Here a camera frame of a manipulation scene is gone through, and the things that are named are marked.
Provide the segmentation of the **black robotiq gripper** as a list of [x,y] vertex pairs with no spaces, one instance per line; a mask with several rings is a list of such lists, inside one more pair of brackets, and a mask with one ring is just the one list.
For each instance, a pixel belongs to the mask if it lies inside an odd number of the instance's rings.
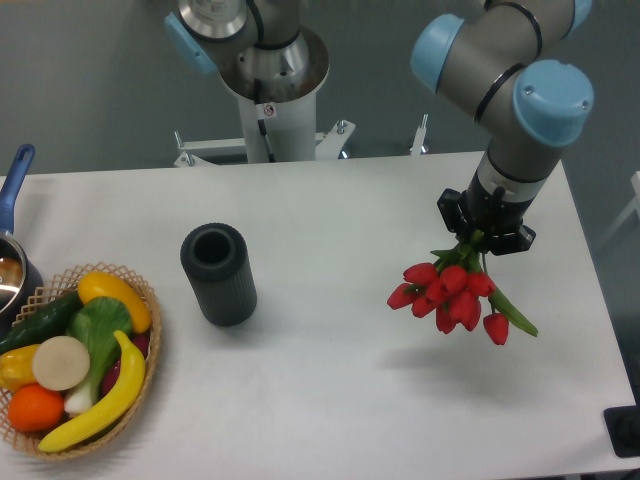
[[437,201],[446,229],[457,240],[470,240],[473,228],[490,235],[484,252],[503,256],[528,251],[536,232],[521,224],[524,202],[507,202],[482,188],[465,192],[446,188]]

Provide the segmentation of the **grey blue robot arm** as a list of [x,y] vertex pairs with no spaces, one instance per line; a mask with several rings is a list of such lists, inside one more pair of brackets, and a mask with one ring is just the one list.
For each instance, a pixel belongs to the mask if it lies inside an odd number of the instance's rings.
[[[491,136],[468,188],[446,190],[438,202],[447,229],[480,252],[519,253],[534,240],[524,214],[594,101],[579,69],[543,54],[590,9],[587,1],[488,1],[474,22],[437,17],[413,47],[414,75]],[[236,97],[250,162],[340,151],[336,137],[316,136],[316,94],[329,59],[302,26],[297,2],[182,1],[164,27],[194,70],[219,75]]]

